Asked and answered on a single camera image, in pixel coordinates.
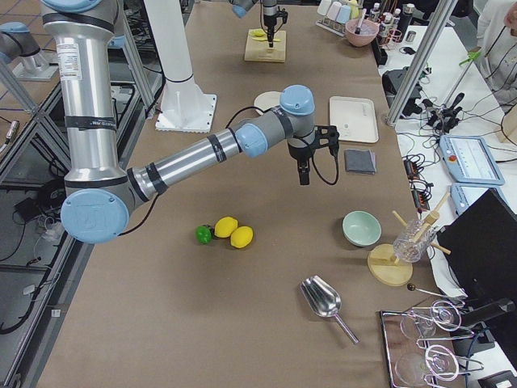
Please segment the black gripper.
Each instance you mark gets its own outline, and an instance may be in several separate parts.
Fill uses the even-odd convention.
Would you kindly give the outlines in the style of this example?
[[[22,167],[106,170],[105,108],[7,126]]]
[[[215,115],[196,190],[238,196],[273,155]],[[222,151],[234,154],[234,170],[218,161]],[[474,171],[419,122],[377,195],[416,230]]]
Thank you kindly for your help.
[[[288,139],[288,152],[296,159],[300,185],[309,185],[310,167],[307,164],[313,157],[313,150],[307,141]]]

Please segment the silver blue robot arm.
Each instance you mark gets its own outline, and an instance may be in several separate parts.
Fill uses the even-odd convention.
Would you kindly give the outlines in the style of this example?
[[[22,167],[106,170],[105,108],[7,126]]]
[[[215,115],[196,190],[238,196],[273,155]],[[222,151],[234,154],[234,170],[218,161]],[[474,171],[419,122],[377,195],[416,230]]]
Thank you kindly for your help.
[[[293,85],[278,106],[211,133],[216,96],[195,83],[181,9],[148,1],[145,9],[165,76],[161,129],[204,136],[176,154],[124,169],[117,154],[108,46],[122,40],[120,1],[43,1],[44,30],[56,43],[71,168],[65,175],[61,224],[78,241],[105,243],[122,235],[131,214],[170,186],[237,154],[251,158],[286,141],[292,150],[316,138],[312,91]]]

